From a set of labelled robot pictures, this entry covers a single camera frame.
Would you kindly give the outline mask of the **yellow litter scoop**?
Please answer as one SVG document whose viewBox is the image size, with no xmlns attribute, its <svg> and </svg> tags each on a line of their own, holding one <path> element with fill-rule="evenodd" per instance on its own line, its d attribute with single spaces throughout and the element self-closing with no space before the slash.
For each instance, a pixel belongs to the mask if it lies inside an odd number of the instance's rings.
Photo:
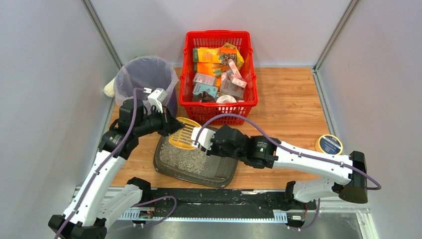
<svg viewBox="0 0 422 239">
<path fill-rule="evenodd" d="M 168 137 L 168 142 L 177 148 L 184 149 L 184 150 L 194 150 L 196 147 L 192 146 L 193 141 L 191 139 L 193 129 L 196 127 L 201 127 L 199 123 L 194 120 L 184 118 L 184 117 L 177 117 L 176 118 L 179 122 L 181 122 L 184 127 L 178 130 L 176 133 L 170 135 Z"/>
</svg>

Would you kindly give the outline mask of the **grey litter box tray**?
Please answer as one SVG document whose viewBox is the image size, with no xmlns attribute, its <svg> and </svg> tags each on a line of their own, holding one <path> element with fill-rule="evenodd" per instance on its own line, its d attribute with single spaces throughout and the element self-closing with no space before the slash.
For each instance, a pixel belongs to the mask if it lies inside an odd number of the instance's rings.
<svg viewBox="0 0 422 239">
<path fill-rule="evenodd" d="M 225 188 L 234 178 L 238 161 L 228 157 L 207 156 L 196 148 L 184 150 L 160 137 L 154 154 L 156 172 L 202 186 Z"/>
</svg>

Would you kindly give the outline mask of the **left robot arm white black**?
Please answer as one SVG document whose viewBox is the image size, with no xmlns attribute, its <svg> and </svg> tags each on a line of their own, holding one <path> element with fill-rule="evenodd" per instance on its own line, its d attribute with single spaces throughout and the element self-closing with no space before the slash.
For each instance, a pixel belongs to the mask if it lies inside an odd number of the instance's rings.
<svg viewBox="0 0 422 239">
<path fill-rule="evenodd" d="M 119 117 L 102 136 L 94 164 L 68 208 L 53 215 L 49 228 L 57 239 L 103 239 L 108 229 L 129 208 L 156 206 L 151 184 L 133 177 L 105 204 L 106 192 L 117 172 L 138 146 L 139 138 L 151 133 L 169 136 L 184 125 L 167 108 L 147 110 L 141 100 L 129 99 L 119 108 Z"/>
</svg>

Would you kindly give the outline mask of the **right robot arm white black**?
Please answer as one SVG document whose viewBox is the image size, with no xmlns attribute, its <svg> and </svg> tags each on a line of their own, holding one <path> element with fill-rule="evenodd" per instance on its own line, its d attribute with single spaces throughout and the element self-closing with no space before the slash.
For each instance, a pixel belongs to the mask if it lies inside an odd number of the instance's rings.
<svg viewBox="0 0 422 239">
<path fill-rule="evenodd" d="M 356 204 L 368 202 L 366 159 L 364 153 L 331 155 L 296 147 L 276 138 L 247 136 L 223 125 L 205 128 L 192 136 L 208 155 L 229 157 L 253 168 L 287 168 L 318 175 L 310 181 L 291 181 L 284 198 L 289 203 L 338 196 Z"/>
</svg>

